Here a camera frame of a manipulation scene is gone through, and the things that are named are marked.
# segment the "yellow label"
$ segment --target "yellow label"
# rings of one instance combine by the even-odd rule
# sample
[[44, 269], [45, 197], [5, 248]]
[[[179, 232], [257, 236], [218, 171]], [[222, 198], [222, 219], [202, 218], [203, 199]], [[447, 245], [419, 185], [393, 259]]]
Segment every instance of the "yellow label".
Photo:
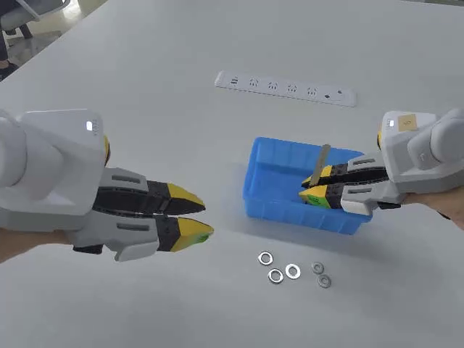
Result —
[[415, 120], [415, 114], [408, 114], [398, 117], [398, 130], [400, 132], [415, 131], [418, 124]]

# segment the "human hand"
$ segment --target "human hand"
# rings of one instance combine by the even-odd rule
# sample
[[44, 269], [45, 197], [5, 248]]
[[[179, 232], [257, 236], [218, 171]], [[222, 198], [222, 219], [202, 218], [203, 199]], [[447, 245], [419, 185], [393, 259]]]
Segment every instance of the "human hand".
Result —
[[0, 228], [0, 263], [44, 244], [69, 244], [65, 232], [14, 232]]
[[403, 204], [412, 203], [435, 209], [464, 230], [464, 186], [438, 194], [409, 194]]

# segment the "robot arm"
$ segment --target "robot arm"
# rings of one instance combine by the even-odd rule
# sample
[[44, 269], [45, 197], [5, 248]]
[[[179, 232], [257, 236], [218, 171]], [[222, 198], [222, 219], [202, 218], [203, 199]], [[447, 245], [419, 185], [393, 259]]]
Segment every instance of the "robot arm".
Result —
[[102, 120], [88, 110], [0, 113], [0, 227], [64, 230], [74, 250], [118, 261], [177, 251], [208, 239], [199, 221], [169, 217], [204, 210], [194, 194], [171, 183], [106, 168]]
[[300, 196], [309, 203], [370, 215], [401, 207], [408, 193], [447, 191], [464, 184], [464, 111], [436, 115], [387, 112], [379, 132], [381, 150], [322, 170]]

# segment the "floor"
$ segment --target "floor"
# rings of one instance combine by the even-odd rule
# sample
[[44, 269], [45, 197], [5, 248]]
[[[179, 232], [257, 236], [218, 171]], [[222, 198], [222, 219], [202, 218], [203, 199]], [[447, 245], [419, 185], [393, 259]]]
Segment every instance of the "floor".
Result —
[[106, 1], [71, 0], [70, 4], [63, 10], [49, 15], [40, 22], [31, 22], [29, 24], [30, 30], [32, 33], [46, 33], [56, 30], [64, 33]]
[[17, 35], [6, 37], [7, 44], [10, 47], [9, 61], [19, 66], [23, 65], [40, 50], [56, 40], [60, 33], [71, 29], [106, 1], [71, 0], [70, 4], [63, 10], [45, 16], [40, 22], [29, 22], [28, 27], [35, 36], [34, 41], [24, 41], [19, 30], [17, 30]]

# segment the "chair leg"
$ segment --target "chair leg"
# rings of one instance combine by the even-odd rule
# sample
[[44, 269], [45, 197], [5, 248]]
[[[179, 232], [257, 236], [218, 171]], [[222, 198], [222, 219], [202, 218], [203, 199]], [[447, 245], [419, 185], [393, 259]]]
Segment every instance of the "chair leg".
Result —
[[32, 38], [32, 33], [30, 32], [29, 27], [28, 27], [27, 24], [21, 25], [20, 30], [21, 30], [22, 36], [24, 36], [24, 38]]
[[3, 38], [3, 32], [0, 30], [0, 60], [8, 59], [7, 42]]

